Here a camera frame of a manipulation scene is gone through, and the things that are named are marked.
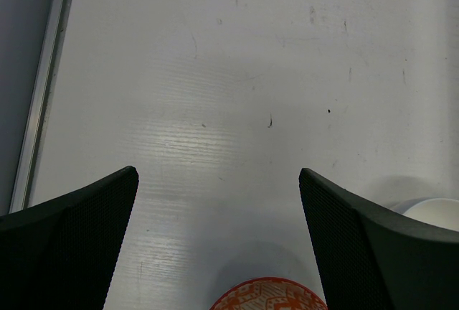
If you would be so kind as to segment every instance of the orange pattern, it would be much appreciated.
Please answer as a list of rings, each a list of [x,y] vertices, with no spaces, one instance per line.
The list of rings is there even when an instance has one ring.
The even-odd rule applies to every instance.
[[[284,278],[258,278],[235,286],[210,310],[326,310],[306,287]]]

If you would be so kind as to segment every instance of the bowl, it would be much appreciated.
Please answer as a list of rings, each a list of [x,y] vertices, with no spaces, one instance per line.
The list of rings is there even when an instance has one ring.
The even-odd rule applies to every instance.
[[[210,310],[326,310],[310,289],[284,278],[256,278],[231,288]]]
[[[445,198],[414,199],[392,210],[434,226],[459,231],[459,200]]]

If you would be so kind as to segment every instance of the scratch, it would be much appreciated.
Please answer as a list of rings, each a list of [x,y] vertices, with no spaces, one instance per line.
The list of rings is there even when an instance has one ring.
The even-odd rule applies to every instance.
[[[198,58],[198,44],[196,43],[196,39],[194,38],[193,32],[190,32],[190,33],[191,33],[191,38],[193,39],[193,43],[194,43],[194,59],[197,59]]]
[[[254,75],[253,77],[247,78],[246,80],[254,80],[254,79],[257,79],[259,77],[262,77],[263,75],[264,75],[263,73],[261,73],[259,75]]]
[[[237,82],[247,82],[247,81],[249,81],[249,80],[254,80],[254,79],[257,79],[257,78],[259,78],[259,77],[262,77],[263,75],[265,75],[265,73],[260,73],[259,75],[254,75],[253,77],[240,79],[240,80],[237,80]]]
[[[279,37],[277,34],[275,35],[275,38],[277,41],[279,41],[282,44],[282,48],[285,48],[285,38]]]
[[[309,21],[314,24],[314,21],[316,20],[316,9],[314,9],[314,6],[311,6],[309,8]]]

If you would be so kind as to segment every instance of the white table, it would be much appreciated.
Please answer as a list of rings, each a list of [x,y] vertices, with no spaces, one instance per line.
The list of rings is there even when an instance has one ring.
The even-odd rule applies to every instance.
[[[456,197],[458,2],[73,0],[32,204],[137,167],[106,309],[269,275],[323,297],[302,167],[384,205]]]

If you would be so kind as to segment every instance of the white bowl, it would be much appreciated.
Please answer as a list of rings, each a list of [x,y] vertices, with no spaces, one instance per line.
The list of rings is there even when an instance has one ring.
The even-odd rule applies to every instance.
[[[415,199],[402,202],[392,210],[427,224],[459,231],[459,200]]]

